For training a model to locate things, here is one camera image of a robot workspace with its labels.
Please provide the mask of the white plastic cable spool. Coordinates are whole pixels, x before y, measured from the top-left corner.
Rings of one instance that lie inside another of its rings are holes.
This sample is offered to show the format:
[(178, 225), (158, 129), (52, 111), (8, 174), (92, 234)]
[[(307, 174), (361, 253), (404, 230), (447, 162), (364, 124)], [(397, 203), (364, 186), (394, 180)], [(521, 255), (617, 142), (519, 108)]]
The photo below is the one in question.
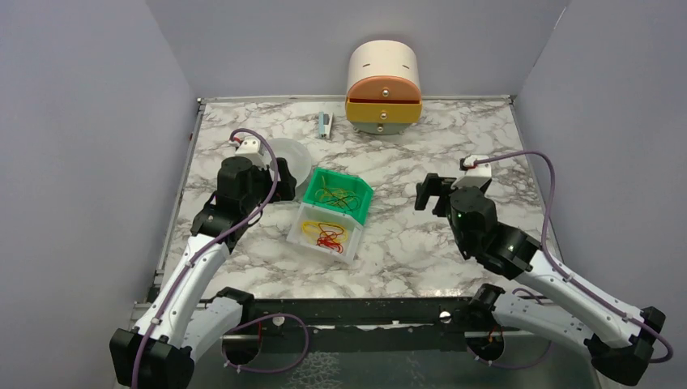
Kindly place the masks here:
[(287, 138), (269, 139), (267, 143), (277, 157), (287, 161), (290, 174), (297, 180), (296, 199), (302, 199), (313, 169), (312, 156), (307, 147), (294, 139)]

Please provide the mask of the green plastic bin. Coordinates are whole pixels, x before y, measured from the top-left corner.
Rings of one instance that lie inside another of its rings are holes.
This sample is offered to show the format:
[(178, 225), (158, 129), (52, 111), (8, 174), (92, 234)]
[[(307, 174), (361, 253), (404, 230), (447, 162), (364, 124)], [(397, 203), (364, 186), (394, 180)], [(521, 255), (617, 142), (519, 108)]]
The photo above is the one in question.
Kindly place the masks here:
[(351, 216), (364, 225), (373, 198), (373, 188), (361, 177), (316, 168), (303, 202)]

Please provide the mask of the white plastic bin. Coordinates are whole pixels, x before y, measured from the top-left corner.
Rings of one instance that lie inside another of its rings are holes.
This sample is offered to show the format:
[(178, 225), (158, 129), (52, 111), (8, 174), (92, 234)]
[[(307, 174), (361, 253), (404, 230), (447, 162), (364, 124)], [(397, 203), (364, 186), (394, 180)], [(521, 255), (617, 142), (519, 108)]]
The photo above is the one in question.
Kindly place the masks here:
[(353, 265), (362, 233), (363, 225), (351, 216), (301, 203), (286, 240)]

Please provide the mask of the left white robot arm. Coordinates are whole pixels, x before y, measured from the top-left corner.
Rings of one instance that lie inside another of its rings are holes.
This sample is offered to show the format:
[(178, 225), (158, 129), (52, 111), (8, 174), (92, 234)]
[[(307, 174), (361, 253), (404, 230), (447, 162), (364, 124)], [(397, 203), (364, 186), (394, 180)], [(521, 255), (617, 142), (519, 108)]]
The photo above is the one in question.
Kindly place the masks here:
[(130, 330), (117, 329), (109, 349), (117, 382), (130, 388), (186, 388), (196, 360), (222, 330), (241, 321), (240, 301), (222, 297), (209, 312), (192, 315), (211, 278), (269, 203), (291, 201), (297, 180), (276, 157), (266, 168), (244, 156), (222, 161), (217, 188), (191, 226), (169, 282)]

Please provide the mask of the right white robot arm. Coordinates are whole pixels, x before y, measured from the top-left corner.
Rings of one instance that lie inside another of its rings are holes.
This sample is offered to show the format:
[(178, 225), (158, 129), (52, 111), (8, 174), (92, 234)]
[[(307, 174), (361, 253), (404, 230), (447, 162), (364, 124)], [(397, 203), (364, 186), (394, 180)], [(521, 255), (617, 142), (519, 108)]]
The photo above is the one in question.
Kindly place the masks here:
[(635, 386), (650, 365), (665, 315), (653, 306), (640, 309), (548, 258), (541, 242), (500, 222), (495, 202), (485, 195), (490, 179), (426, 175), (416, 185), (414, 208), (437, 197), (432, 213), (447, 219), (464, 259), (514, 280), (553, 302), (546, 307), (508, 296), (483, 284), (471, 304), (502, 327), (517, 327), (580, 352), (602, 375)]

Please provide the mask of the small teal white clip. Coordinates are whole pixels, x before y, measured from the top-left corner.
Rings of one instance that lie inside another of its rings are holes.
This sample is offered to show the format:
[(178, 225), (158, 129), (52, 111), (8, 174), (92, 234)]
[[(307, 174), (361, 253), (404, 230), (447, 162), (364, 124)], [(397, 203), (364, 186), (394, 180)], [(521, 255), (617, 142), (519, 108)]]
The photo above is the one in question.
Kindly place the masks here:
[(320, 111), (318, 113), (318, 137), (320, 139), (329, 139), (331, 137), (331, 128), (333, 123), (333, 115)]

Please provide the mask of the cream mini drawer cabinet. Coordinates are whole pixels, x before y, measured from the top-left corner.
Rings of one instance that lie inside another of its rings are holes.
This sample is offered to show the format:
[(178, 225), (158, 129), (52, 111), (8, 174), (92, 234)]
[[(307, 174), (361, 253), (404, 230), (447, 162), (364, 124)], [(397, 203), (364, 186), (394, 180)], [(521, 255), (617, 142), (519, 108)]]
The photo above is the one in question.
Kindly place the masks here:
[(345, 114), (355, 130), (397, 135), (418, 122), (423, 110), (415, 52), (392, 40), (368, 41), (348, 63)]

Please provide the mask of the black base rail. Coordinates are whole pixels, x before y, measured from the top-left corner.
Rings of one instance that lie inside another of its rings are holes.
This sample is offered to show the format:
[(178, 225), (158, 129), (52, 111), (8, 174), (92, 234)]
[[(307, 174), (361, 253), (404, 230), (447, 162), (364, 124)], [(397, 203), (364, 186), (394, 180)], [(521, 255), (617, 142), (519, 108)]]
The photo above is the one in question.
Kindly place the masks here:
[(196, 312), (179, 345), (170, 336), (144, 347), (161, 360), (196, 360), (216, 342), (230, 356), (257, 352), (356, 353), (463, 351), (468, 332), (498, 327), (488, 312), (499, 288), (485, 285), (475, 297), (256, 298), (221, 289)]

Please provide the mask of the aluminium table frame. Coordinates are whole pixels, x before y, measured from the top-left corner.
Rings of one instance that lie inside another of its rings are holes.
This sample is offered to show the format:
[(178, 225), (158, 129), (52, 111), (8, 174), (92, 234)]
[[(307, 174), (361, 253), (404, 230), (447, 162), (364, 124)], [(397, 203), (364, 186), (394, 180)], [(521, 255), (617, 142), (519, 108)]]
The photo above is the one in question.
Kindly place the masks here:
[[(318, 137), (318, 113), (333, 115), (331, 137)], [(399, 135), (355, 130), (335, 100), (218, 100), (203, 107), (177, 185), (174, 219), (162, 260), (170, 277), (190, 222), (211, 192), (232, 130), (304, 144), (313, 167), (363, 178), (371, 208), (353, 265), (287, 242), (298, 202), (270, 206), (212, 277), (207, 291), (245, 287), (258, 297), (466, 296), (483, 283), (525, 288), (459, 255), (446, 223), (412, 208), (415, 184), (427, 173), (454, 176), (461, 156), (523, 149), (511, 105), (504, 100), (427, 100), (418, 123)]]

